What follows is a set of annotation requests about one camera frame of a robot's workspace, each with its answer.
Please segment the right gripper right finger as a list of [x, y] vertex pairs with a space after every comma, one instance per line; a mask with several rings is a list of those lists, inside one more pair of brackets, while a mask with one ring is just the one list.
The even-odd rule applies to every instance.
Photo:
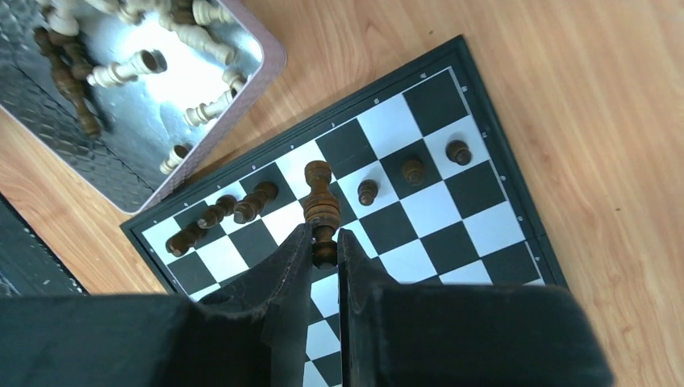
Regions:
[[567, 290], [401, 284], [356, 236], [337, 241], [345, 386], [612, 386], [614, 373]]

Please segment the tall dark brown chess piece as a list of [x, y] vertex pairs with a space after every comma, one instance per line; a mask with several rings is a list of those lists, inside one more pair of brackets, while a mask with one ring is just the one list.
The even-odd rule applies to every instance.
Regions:
[[305, 181], [311, 192], [305, 197], [303, 210], [306, 222], [312, 228], [312, 263], [321, 270], [337, 266], [337, 244], [332, 239], [340, 227], [340, 202], [329, 186], [332, 171], [328, 162], [314, 160], [304, 169]]

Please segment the folding chess board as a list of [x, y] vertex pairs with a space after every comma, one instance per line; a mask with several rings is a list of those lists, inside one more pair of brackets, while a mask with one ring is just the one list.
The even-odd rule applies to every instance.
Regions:
[[[473, 158], [445, 153], [455, 139]], [[402, 164], [419, 158], [420, 186]], [[304, 220], [305, 165], [328, 162], [340, 225], [395, 280], [442, 284], [567, 282], [464, 36], [457, 36], [136, 215], [122, 230], [161, 284], [198, 300], [272, 253]], [[358, 185], [377, 182], [371, 206]], [[277, 197], [250, 223], [233, 215], [185, 255], [167, 240], [223, 195], [262, 181]]]

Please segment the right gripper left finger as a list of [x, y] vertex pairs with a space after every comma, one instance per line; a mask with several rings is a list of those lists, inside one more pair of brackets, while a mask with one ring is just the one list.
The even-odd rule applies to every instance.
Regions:
[[4, 386], [300, 386], [312, 231], [194, 302], [181, 295], [1, 300]]

